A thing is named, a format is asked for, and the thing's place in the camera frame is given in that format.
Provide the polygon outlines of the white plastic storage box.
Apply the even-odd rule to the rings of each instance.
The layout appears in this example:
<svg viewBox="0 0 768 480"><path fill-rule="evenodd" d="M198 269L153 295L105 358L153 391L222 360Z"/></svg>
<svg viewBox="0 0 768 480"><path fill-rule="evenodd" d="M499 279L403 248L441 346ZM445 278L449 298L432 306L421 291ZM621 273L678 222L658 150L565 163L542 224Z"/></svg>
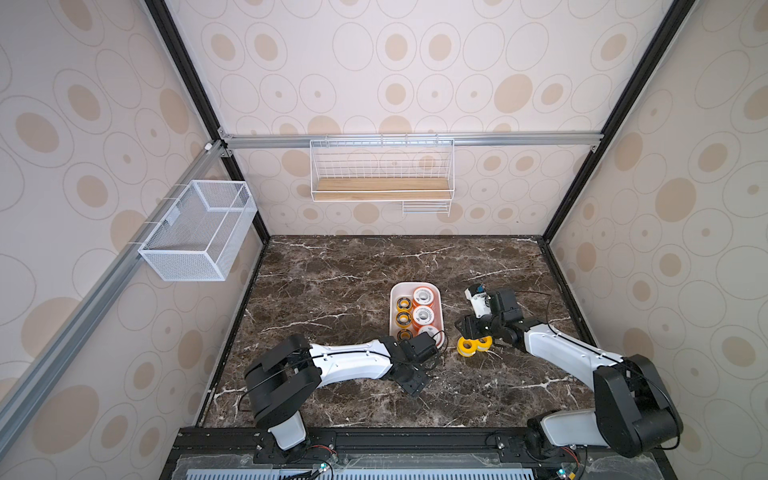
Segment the white plastic storage box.
<svg viewBox="0 0 768 480"><path fill-rule="evenodd" d="M397 340L428 333L442 348L446 341L439 289L427 282L400 282L390 291L388 332Z"/></svg>

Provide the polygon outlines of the orange white tape roll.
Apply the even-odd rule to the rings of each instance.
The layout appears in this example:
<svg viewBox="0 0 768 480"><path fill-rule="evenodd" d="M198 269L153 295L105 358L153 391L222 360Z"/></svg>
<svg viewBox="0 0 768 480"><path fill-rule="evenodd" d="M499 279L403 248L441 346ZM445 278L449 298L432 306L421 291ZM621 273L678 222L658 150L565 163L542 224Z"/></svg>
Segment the orange white tape roll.
<svg viewBox="0 0 768 480"><path fill-rule="evenodd" d="M425 325L432 325L435 321L436 315L432 308L419 306L412 311L412 319L415 325L419 327Z"/></svg>
<svg viewBox="0 0 768 480"><path fill-rule="evenodd" d="M436 342L439 341L439 338L441 335L440 330L433 325L422 326L418 330L418 335L422 335L422 334L426 334L428 337L435 340Z"/></svg>
<svg viewBox="0 0 768 480"><path fill-rule="evenodd" d="M432 288L421 286L414 290L412 300L415 308L419 306L431 308L436 300L436 294Z"/></svg>

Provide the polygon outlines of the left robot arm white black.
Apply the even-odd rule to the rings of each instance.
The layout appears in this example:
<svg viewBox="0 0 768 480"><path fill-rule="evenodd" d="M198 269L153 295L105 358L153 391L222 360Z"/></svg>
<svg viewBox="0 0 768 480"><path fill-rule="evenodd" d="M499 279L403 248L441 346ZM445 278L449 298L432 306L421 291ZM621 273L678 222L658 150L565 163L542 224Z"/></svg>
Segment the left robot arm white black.
<svg viewBox="0 0 768 480"><path fill-rule="evenodd" d="M250 412L283 451L307 441L300 409L319 388L352 380L384 380L416 396L439 355L440 332L399 340L384 336L357 345L326 346L295 334L254 360L244 372Z"/></svg>

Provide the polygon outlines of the yellow black label tape roll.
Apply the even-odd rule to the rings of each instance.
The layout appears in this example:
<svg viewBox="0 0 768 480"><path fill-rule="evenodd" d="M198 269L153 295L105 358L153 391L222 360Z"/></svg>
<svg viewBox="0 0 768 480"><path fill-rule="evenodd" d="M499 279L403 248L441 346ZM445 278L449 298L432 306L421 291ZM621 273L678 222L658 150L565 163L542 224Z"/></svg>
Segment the yellow black label tape roll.
<svg viewBox="0 0 768 480"><path fill-rule="evenodd" d="M397 334L396 338L398 341L406 341L413 338L413 331L410 329L400 329Z"/></svg>
<svg viewBox="0 0 768 480"><path fill-rule="evenodd" d="M400 329L408 329L413 322L410 311L399 310L395 315L395 324Z"/></svg>
<svg viewBox="0 0 768 480"><path fill-rule="evenodd" d="M408 296L402 296L396 300L396 309L398 311L410 311L412 309L412 305L412 300Z"/></svg>

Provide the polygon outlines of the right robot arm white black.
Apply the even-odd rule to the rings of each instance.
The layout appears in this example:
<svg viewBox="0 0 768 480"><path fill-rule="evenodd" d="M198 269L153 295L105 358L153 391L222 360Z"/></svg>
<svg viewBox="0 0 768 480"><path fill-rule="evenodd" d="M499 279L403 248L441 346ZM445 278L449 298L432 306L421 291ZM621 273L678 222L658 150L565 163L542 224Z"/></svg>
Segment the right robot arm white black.
<svg viewBox="0 0 768 480"><path fill-rule="evenodd" d="M684 424L653 362L622 357L577 340L546 321L524 317L512 289L465 291L473 308L456 322L463 342L492 339L543 359L586 385L591 409L556 411L527 422L526 448L547 458L562 447L603 447L633 458L679 445Z"/></svg>

